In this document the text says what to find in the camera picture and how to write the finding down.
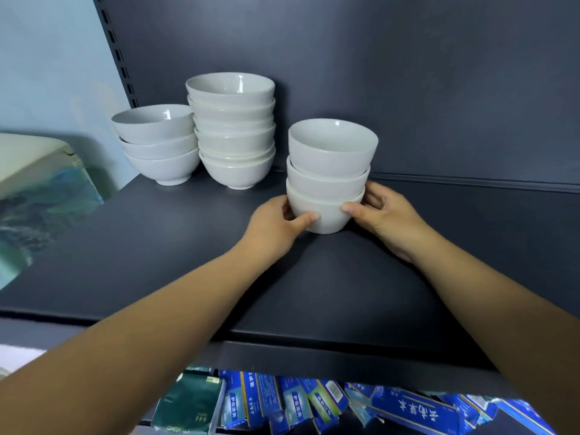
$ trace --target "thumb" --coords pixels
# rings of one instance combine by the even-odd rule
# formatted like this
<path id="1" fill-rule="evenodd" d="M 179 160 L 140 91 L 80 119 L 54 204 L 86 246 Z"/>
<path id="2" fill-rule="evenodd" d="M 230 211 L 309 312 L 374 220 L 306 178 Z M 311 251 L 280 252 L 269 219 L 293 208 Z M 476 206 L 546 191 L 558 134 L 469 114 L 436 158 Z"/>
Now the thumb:
<path id="1" fill-rule="evenodd" d="M 378 209 L 363 206 L 360 203 L 347 201 L 340 207 L 340 210 L 351 215 L 355 220 L 362 221 L 371 226 L 375 226 L 379 221 L 380 211 Z"/>
<path id="2" fill-rule="evenodd" d="M 308 229 L 308 227 L 310 227 L 312 223 L 317 221 L 319 218 L 320 214 L 318 214 L 317 212 L 306 212 L 300 215 L 300 217 L 295 218 L 292 221 L 289 221 L 288 223 L 290 223 L 290 226 L 292 226 L 294 233 L 296 234 L 296 236 L 298 236 L 306 229 Z"/>

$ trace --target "person's left arm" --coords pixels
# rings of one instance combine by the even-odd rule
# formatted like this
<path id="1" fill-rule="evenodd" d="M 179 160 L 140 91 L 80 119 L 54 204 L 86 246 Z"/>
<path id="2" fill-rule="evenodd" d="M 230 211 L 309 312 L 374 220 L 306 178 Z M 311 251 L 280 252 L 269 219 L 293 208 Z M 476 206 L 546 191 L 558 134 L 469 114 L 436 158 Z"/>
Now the person's left arm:
<path id="1" fill-rule="evenodd" d="M 286 196 L 272 198 L 257 208 L 229 252 L 2 380 L 3 433 L 130 432 L 317 214 L 291 219 Z"/>

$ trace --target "person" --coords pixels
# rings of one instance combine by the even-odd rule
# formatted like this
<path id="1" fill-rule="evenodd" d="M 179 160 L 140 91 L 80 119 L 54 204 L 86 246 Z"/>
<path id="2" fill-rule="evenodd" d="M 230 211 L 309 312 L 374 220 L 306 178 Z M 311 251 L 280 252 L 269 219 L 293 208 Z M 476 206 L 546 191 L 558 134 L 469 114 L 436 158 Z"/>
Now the person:
<path id="1" fill-rule="evenodd" d="M 355 222 L 421 270 L 498 370 L 559 435 L 576 433 L 580 324 L 435 232 L 367 182 Z M 257 277 L 318 219 L 285 195 L 259 206 L 227 253 L 98 322 L 0 382 L 6 435 L 109 435 L 135 424 L 195 360 Z"/>

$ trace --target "ceramic bowl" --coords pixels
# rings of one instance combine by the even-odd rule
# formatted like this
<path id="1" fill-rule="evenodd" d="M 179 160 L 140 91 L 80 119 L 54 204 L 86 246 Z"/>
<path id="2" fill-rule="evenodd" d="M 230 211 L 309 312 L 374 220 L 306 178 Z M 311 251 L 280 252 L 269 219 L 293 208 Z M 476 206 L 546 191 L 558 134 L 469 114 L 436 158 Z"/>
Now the ceramic bowl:
<path id="1" fill-rule="evenodd" d="M 243 163 L 242 165 L 230 165 L 208 160 L 202 153 L 199 153 L 199 158 L 216 182 L 231 189 L 242 190 L 250 189 L 268 175 L 274 161 L 274 155 L 276 155 L 276 149 L 267 159 L 255 163 Z"/>
<path id="2" fill-rule="evenodd" d="M 272 116 L 276 105 L 276 99 L 272 99 L 272 103 L 265 107 L 215 106 L 192 101 L 189 96 L 187 96 L 187 102 L 195 117 L 221 122 L 263 121 Z"/>
<path id="3" fill-rule="evenodd" d="M 185 81 L 193 101 L 213 106 L 266 107 L 274 98 L 274 81 L 251 73 L 207 73 Z"/>
<path id="4" fill-rule="evenodd" d="M 187 105 L 149 105 L 115 114 L 111 120 L 119 136 L 128 143 L 152 144 L 180 138 L 193 132 L 193 111 Z"/>
<path id="5" fill-rule="evenodd" d="M 163 186 L 186 182 L 199 165 L 199 148 L 168 159 L 138 159 L 127 153 L 125 155 L 141 174 Z"/>
<path id="6" fill-rule="evenodd" d="M 233 156 L 233 155 L 221 155 L 218 153 L 213 153 L 212 151 L 206 150 L 203 145 L 199 145 L 199 152 L 204 155 L 207 160 L 213 160 L 215 162 L 222 162 L 228 163 L 230 165 L 241 165 L 242 163 L 256 163 L 261 162 L 264 159 L 267 159 L 272 155 L 276 146 L 274 141 L 272 140 L 272 144 L 270 147 L 262 151 L 261 153 L 253 154 L 253 155 L 245 155 L 245 156 Z"/>
<path id="7" fill-rule="evenodd" d="M 318 221 L 308 227 L 308 231 L 316 234 L 333 234 L 341 230 L 350 220 L 350 215 L 340 210 L 344 201 L 360 203 L 364 196 L 364 189 L 354 198 L 348 200 L 319 200 L 309 198 L 298 192 L 286 179 L 286 195 L 290 208 L 295 216 L 300 217 L 305 212 L 315 211 L 320 214 Z"/>
<path id="8" fill-rule="evenodd" d="M 242 134 L 256 133 L 257 131 L 264 131 L 272 128 L 274 123 L 274 116 L 270 116 L 263 121 L 239 121 L 232 123 L 225 123 L 221 121 L 210 121 L 193 117 L 195 126 L 200 133 L 207 133 L 221 136 L 237 136 Z"/>
<path id="9" fill-rule="evenodd" d="M 369 166 L 364 174 L 353 179 L 313 177 L 303 174 L 294 168 L 290 161 L 290 156 L 286 159 L 286 169 L 290 184 L 303 196 L 322 200 L 342 200 L 343 202 L 359 195 L 360 191 L 364 189 L 366 179 L 371 172 L 371 167 Z"/>
<path id="10" fill-rule="evenodd" d="M 127 143 L 123 139 L 119 139 L 119 142 L 123 146 L 123 150 L 131 157 L 150 160 L 177 157 L 197 148 L 197 136 L 195 133 L 185 137 L 160 140 L 158 143 L 150 145 Z"/>
<path id="11" fill-rule="evenodd" d="M 199 143 L 208 151 L 221 155 L 253 155 L 262 153 L 272 145 L 272 138 L 276 124 L 267 130 L 259 130 L 254 133 L 236 134 L 234 136 L 218 136 L 200 133 L 196 128 L 195 135 Z"/>
<path id="12" fill-rule="evenodd" d="M 304 174 L 348 178 L 362 175 L 379 138 L 362 125 L 336 119 L 308 119 L 288 130 L 292 165 Z"/>

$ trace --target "forearm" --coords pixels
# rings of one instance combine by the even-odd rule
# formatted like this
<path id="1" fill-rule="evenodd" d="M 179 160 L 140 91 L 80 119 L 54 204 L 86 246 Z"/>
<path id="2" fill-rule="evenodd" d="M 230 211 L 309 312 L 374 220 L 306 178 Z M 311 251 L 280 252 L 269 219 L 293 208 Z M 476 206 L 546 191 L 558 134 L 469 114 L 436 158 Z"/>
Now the forearm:
<path id="1" fill-rule="evenodd" d="M 413 261 L 504 376 L 561 435 L 580 402 L 580 322 L 431 232 Z"/>
<path id="2" fill-rule="evenodd" d="M 49 351 L 0 383 L 3 428 L 129 431 L 268 265 L 238 245 Z"/>

